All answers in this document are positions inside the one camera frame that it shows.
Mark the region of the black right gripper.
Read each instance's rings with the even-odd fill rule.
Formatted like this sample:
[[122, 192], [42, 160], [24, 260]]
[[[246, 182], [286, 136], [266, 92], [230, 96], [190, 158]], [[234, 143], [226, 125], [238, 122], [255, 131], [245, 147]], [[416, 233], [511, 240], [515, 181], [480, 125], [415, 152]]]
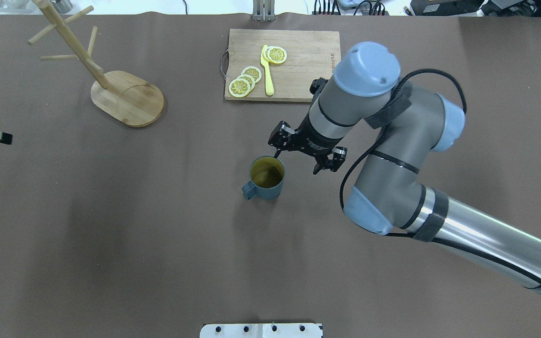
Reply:
[[339, 147], [339, 138], [329, 138], [322, 135], [313, 128], [306, 116], [298, 128], [291, 128], [286, 121], [281, 121], [271, 132], [268, 144], [276, 151], [273, 158], [277, 159], [282, 151], [298, 151], [313, 156], [316, 165], [313, 168], [313, 175], [328, 169], [336, 172], [345, 161], [347, 148]]

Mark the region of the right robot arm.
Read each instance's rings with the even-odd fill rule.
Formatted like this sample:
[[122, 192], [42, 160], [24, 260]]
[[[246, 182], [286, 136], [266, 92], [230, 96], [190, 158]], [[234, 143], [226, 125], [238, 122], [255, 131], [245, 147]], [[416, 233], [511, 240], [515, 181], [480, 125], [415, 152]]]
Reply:
[[431, 151], [443, 152], [460, 137], [466, 105], [459, 83], [435, 69], [400, 76], [400, 64], [373, 41], [354, 45], [330, 79], [313, 81], [313, 100], [298, 128], [280, 122], [269, 137], [277, 152], [315, 158], [314, 173], [337, 171], [346, 149], [339, 142], [360, 121], [380, 129], [356, 160], [363, 163], [344, 214], [381, 236], [443, 246], [493, 269], [541, 295], [541, 239], [505, 224], [418, 182]]

